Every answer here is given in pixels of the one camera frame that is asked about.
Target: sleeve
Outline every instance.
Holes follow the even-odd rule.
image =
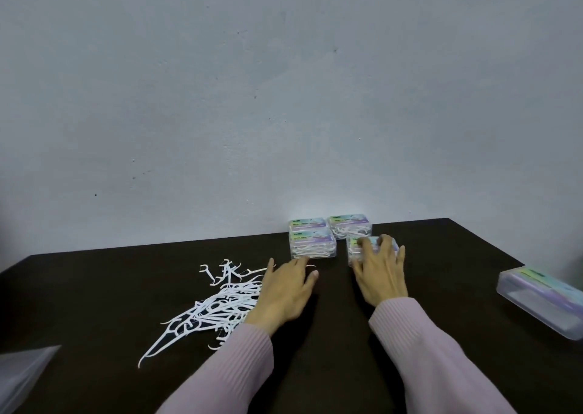
[[[515,413],[458,343],[410,297],[382,302],[370,327],[399,370],[407,412]]]
[[[272,371],[273,347],[268,334],[241,324],[157,414],[244,414]]]

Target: painted wall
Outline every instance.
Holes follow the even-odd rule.
[[[575,280],[582,9],[0,0],[2,264],[364,212]]]

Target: tabletop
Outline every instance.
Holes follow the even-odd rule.
[[[583,412],[583,350],[496,293],[521,263],[450,219],[375,225],[407,248],[411,297],[519,413]],[[213,293],[200,264],[255,270],[289,258],[287,233],[30,256],[0,274],[0,353],[60,344],[18,414],[147,413],[212,354],[196,332],[138,360],[165,322]],[[273,337],[275,369],[250,413],[404,412],[404,388],[367,319],[346,246],[299,320]]]

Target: pink sweater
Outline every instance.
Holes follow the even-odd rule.
[[[515,412],[416,300],[385,300],[369,324],[401,374],[410,414]],[[244,414],[272,370],[267,333],[241,324],[158,414]]]

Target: wrist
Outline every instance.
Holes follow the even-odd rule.
[[[257,328],[264,330],[269,337],[283,325],[281,322],[281,317],[278,315],[277,311],[264,310],[262,308],[253,308],[245,317],[246,324],[254,325]]]

